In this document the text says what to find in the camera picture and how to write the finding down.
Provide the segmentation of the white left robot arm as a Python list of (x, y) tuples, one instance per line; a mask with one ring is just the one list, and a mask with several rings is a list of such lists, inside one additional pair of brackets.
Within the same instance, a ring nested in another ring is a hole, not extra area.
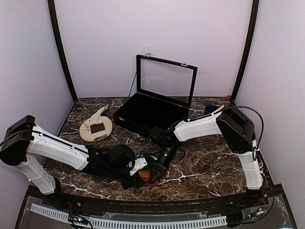
[(97, 149), (74, 144), (46, 132), (35, 124), (33, 116), (27, 115), (7, 129), (0, 145), (0, 159), (17, 167), (41, 193), (49, 195), (49, 201), (57, 208), (67, 204), (67, 197), (60, 192), (60, 182), (46, 172), (35, 155), (62, 162), (86, 174), (120, 180), (124, 188), (140, 185), (138, 171), (147, 166), (147, 160), (136, 157), (126, 145)]

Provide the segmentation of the maroon purple striped sock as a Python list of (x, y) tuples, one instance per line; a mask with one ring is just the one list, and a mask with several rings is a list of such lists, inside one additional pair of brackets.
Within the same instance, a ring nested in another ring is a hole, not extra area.
[(159, 184), (158, 180), (154, 181), (153, 183), (148, 182), (151, 174), (150, 170), (138, 170), (138, 174), (144, 182), (147, 181), (147, 183), (144, 184), (145, 186), (155, 187)]

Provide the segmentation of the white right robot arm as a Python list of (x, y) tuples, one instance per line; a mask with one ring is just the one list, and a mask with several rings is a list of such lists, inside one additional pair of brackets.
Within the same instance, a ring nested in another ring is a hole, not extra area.
[(160, 146), (154, 173), (161, 178), (176, 153), (179, 144), (190, 139), (209, 135), (222, 135), (229, 149), (237, 154), (245, 174), (246, 188), (250, 190), (243, 197), (243, 203), (253, 207), (262, 198), (263, 171), (259, 164), (260, 139), (256, 138), (254, 123), (242, 111), (242, 106), (221, 106), (203, 116), (176, 121), (163, 130), (154, 127), (148, 139)]

